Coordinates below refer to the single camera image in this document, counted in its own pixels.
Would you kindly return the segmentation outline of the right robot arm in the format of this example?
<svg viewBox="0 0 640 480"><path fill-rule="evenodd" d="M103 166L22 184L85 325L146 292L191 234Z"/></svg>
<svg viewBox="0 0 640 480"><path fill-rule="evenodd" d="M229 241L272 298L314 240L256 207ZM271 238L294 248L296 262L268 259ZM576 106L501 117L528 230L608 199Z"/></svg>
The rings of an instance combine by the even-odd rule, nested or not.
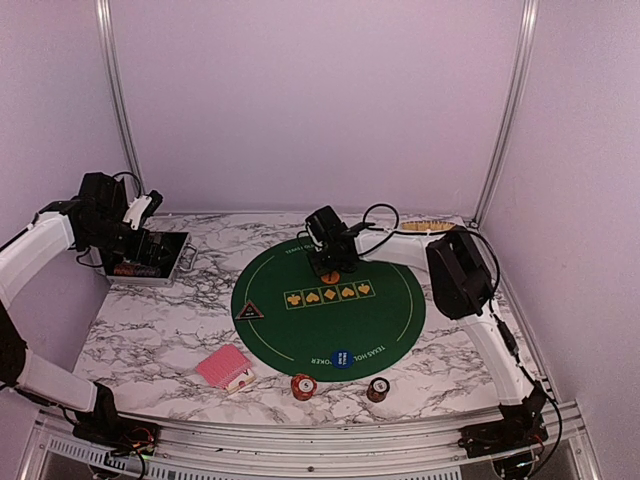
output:
<svg viewBox="0 0 640 480"><path fill-rule="evenodd" d="M457 224L447 230L405 230L399 219L382 227L363 217L349 226L330 206L310 214L305 230L312 242L309 262L318 276L352 270L360 261L428 273L437 310L460 324L492 377L503 416L495 438L502 446L519 446L543 422L544 387L522 365L517 342L493 306L500 276L481 255L475 243L479 234Z"/></svg>

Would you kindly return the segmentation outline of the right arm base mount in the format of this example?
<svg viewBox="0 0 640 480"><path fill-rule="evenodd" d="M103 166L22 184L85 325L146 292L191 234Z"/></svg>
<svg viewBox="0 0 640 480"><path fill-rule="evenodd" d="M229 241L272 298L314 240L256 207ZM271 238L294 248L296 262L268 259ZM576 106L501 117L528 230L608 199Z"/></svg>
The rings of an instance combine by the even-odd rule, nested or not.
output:
<svg viewBox="0 0 640 480"><path fill-rule="evenodd" d="M544 426L525 429L521 424L499 420L461 428L457 444L468 458L478 458L529 447L548 438Z"/></svg>

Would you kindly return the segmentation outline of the blue small blind button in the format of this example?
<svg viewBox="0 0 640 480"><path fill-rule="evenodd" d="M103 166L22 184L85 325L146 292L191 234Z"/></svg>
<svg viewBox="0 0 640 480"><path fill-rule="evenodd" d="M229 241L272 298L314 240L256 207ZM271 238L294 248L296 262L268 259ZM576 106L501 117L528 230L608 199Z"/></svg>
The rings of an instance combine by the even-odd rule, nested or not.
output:
<svg viewBox="0 0 640 480"><path fill-rule="evenodd" d="M345 349L334 351L330 356L331 365L337 369L349 369L355 362L352 352Z"/></svg>

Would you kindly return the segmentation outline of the black triangular all-in button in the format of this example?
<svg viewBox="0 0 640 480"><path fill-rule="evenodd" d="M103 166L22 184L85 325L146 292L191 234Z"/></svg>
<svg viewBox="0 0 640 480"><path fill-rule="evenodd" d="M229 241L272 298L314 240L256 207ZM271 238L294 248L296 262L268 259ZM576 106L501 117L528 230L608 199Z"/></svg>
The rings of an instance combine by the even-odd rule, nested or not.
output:
<svg viewBox="0 0 640 480"><path fill-rule="evenodd" d="M252 321L261 320L263 318L264 314L251 300L248 300L235 316L236 321Z"/></svg>

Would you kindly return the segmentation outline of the orange big blind button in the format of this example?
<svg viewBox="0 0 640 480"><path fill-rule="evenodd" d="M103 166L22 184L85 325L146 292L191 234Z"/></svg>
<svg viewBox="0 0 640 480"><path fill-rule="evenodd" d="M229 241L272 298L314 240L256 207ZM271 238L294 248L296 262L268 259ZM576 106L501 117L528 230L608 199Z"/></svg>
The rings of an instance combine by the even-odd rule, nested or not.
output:
<svg viewBox="0 0 640 480"><path fill-rule="evenodd" d="M338 284L340 281L340 273L338 271L333 271L331 273L327 273L325 275L322 275L320 277L321 281L325 284L328 285L335 285Z"/></svg>

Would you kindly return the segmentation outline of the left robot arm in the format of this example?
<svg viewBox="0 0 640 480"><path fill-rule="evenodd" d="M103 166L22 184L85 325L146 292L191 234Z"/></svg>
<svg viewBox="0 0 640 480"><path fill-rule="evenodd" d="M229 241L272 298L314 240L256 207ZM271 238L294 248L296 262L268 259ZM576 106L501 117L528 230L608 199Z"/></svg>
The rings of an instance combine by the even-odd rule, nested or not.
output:
<svg viewBox="0 0 640 480"><path fill-rule="evenodd" d="M125 438L111 390L82 379L33 353L8 308L23 287L60 253L92 247L133 257L142 245L142 225L162 203L153 190L129 201L122 180L101 172L84 175L80 191L54 201L1 247L1 383L70 409L106 445Z"/></svg>

